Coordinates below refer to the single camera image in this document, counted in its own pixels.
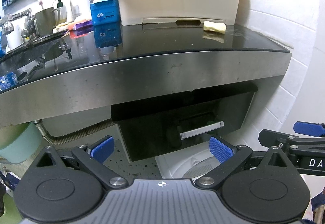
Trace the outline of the black drawer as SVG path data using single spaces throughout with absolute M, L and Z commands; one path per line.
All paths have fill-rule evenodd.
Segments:
M 254 83 L 241 82 L 119 103 L 112 105 L 111 118 L 134 162 L 239 130 L 257 90 Z M 222 128 L 180 139 L 182 132 L 220 121 L 224 122 Z

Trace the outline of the yellow sponge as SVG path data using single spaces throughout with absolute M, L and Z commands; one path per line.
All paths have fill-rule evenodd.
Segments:
M 212 21 L 204 21 L 203 23 L 203 30 L 204 31 L 210 31 L 210 32 L 216 32 L 219 34 L 225 34 L 227 29 L 227 26 L 224 23 L 215 23 Z

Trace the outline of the mint green plastic basin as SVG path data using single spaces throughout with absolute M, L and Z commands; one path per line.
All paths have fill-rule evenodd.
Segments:
M 27 160 L 40 146 L 42 136 L 33 122 L 1 129 L 1 157 L 10 163 Z

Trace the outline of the purple orange package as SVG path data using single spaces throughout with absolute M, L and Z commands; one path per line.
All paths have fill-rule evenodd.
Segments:
M 78 31 L 92 25 L 92 20 L 74 21 L 68 24 L 68 31 Z

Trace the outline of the white paper cup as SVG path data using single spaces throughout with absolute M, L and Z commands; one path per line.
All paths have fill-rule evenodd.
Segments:
M 24 43 L 20 27 L 16 27 L 14 31 L 7 35 L 7 43 L 10 51 Z

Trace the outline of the blue cartoon face box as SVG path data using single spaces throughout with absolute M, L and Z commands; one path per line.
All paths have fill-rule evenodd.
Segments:
M 120 21 L 118 0 L 105 0 L 90 4 L 93 26 Z

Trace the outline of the chrome sink faucet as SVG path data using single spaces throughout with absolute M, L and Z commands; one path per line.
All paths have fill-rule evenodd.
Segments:
M 1 30 L 3 35 L 8 35 L 13 31 L 18 31 L 20 36 L 25 39 L 30 37 L 34 32 L 34 20 L 35 16 L 31 14 L 32 10 L 26 9 L 23 12 L 16 14 L 7 14 L 4 18 L 1 19 Z M 18 23 L 18 26 L 14 26 L 13 22 L 16 20 L 22 20 L 22 22 Z

